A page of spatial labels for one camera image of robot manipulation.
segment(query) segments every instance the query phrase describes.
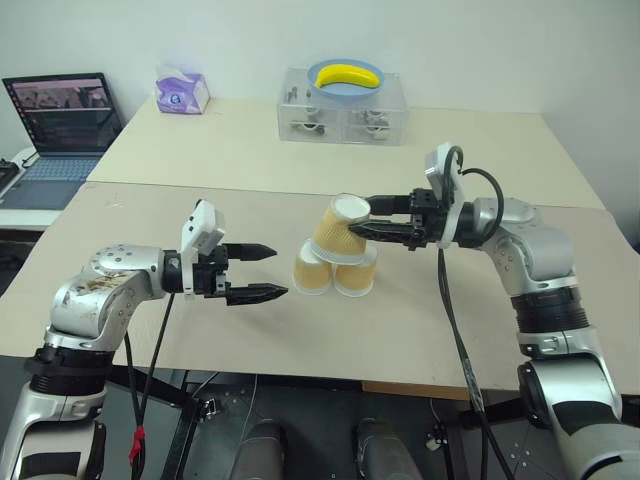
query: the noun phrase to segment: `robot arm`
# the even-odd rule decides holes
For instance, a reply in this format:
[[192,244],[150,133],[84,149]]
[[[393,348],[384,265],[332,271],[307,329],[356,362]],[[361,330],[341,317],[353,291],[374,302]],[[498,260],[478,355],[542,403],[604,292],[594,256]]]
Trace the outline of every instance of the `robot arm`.
[[2,480],[96,479],[106,428],[95,418],[105,382],[137,306],[165,293],[261,303],[287,292],[272,284],[232,287],[229,259],[261,260],[276,252],[258,244],[220,244],[224,218],[200,201],[185,222],[181,251],[119,244],[97,252],[56,293],[44,346],[27,360],[21,392],[0,459]]
[[433,190],[367,199],[372,215],[408,214],[409,222],[368,220],[351,230],[409,250],[431,242],[446,248],[453,241],[487,253],[516,310],[520,350],[531,358],[518,368],[529,420],[554,431],[570,478],[637,478],[640,430],[620,423],[621,397],[580,305],[569,239],[545,225],[535,207],[515,199],[505,200],[499,228],[485,239],[496,200],[461,203],[462,179],[452,172],[458,199],[451,209],[443,206],[447,150],[440,148],[426,171]]

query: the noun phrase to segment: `stacked paper cup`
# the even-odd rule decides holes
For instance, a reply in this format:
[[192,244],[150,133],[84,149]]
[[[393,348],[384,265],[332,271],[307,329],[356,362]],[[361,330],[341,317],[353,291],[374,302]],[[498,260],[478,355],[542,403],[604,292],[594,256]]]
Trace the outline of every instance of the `stacked paper cup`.
[[293,281],[298,290],[320,295],[329,290],[333,277],[343,295],[361,297],[371,291],[377,251],[349,230],[349,225],[369,218],[369,212],[369,204],[360,197],[346,193],[334,197],[296,258]]

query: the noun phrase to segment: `clear plastic box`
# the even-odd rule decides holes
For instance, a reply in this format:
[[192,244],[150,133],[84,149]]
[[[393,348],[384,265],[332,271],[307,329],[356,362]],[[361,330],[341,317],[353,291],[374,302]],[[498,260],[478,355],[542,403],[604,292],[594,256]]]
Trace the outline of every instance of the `clear plastic box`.
[[392,73],[375,94],[341,101],[311,89],[306,69],[290,68],[278,102],[281,140],[401,145],[408,120],[400,78]]

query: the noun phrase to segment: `purple tissue box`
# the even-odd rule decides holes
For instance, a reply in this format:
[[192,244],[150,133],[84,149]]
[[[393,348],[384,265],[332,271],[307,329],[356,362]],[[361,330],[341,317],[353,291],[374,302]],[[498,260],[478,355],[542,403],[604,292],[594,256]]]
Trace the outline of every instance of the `purple tissue box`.
[[182,74],[156,81],[156,103],[161,112],[200,114],[209,101],[204,77],[199,73]]

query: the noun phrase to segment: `table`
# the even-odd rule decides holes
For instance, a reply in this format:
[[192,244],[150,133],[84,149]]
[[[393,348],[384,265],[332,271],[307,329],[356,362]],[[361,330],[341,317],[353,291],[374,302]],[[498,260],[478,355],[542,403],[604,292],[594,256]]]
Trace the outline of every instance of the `table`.
[[[28,356],[41,344],[51,299],[98,249],[130,242],[179,246],[185,217],[204,198],[225,213],[228,242],[260,242],[279,255],[232,262],[229,280],[291,286],[297,248],[330,197],[123,183],[84,185],[43,234],[9,293],[0,298],[0,352]],[[541,207],[570,236],[583,305],[599,327],[607,362],[623,393],[640,393],[638,256],[601,209]],[[464,379],[440,301],[436,250],[409,253],[379,244],[371,294],[295,290],[260,306],[176,298],[160,367],[349,378],[453,387]],[[516,322],[489,258],[451,248],[448,272],[463,337],[483,388],[517,388]],[[142,304],[130,331],[134,362],[148,365],[165,301]],[[119,351],[116,363],[124,363]]]
[[[149,99],[89,176],[126,182],[335,195],[405,194],[425,186],[424,158],[446,141],[506,195],[537,205],[603,209],[540,115],[411,111],[401,147],[282,142],[272,102],[214,98],[204,115],[171,115]],[[493,196],[482,179],[469,198]]]

